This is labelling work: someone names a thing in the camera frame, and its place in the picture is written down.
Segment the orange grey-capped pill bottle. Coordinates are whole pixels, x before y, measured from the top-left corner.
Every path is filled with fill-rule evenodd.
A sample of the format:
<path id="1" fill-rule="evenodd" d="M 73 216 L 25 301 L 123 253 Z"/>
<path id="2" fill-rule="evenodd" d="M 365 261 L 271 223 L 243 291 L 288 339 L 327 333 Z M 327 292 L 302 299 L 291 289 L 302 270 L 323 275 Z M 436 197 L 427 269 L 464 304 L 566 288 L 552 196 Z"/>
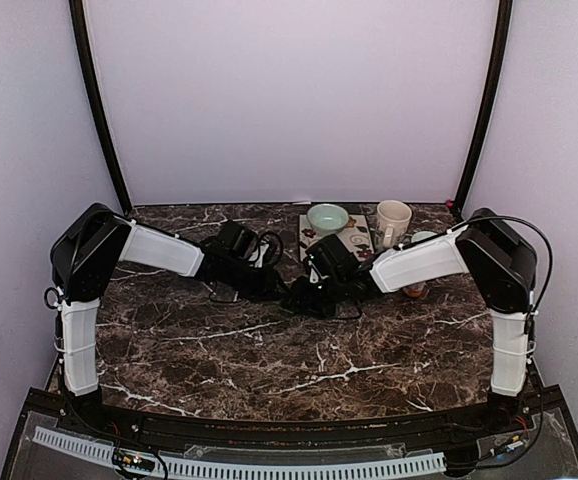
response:
<path id="1" fill-rule="evenodd" d="M 418 282 L 407 285 L 402 290 L 410 298 L 421 298 L 426 292 L 426 283 Z"/>

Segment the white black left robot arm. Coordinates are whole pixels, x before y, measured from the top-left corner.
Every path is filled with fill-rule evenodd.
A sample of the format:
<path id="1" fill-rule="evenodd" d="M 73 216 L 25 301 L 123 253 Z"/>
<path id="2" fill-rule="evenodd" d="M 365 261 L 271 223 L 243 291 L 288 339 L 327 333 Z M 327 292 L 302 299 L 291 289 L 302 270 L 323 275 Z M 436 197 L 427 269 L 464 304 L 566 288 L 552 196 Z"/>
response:
<path id="1" fill-rule="evenodd" d="M 75 397 L 99 389 L 97 314 L 118 264 L 134 263 L 204 283 L 221 283 L 250 302 L 276 301 L 288 288 L 276 269 L 283 244 L 228 220 L 200 242 L 92 204 L 50 250 L 53 284 L 45 304 L 57 313 L 61 379 Z"/>

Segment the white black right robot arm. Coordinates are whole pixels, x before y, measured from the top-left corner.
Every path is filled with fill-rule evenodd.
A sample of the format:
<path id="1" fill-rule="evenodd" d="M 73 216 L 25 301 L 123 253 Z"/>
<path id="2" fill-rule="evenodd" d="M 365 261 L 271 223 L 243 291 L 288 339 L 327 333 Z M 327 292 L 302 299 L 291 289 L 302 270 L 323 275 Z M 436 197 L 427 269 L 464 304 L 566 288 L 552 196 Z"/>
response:
<path id="1" fill-rule="evenodd" d="M 537 253 L 513 229 L 515 222 L 481 208 L 442 233 L 391 247 L 365 261 L 337 236 L 328 235 L 307 249 L 307 273 L 293 282 L 282 306 L 300 315 L 331 318 L 344 301 L 363 302 L 417 283 L 470 275 L 493 320 L 490 390 L 499 395 L 480 410 L 479 424 L 499 434 L 518 416 L 511 397 L 524 387 L 540 301 L 534 293 Z"/>

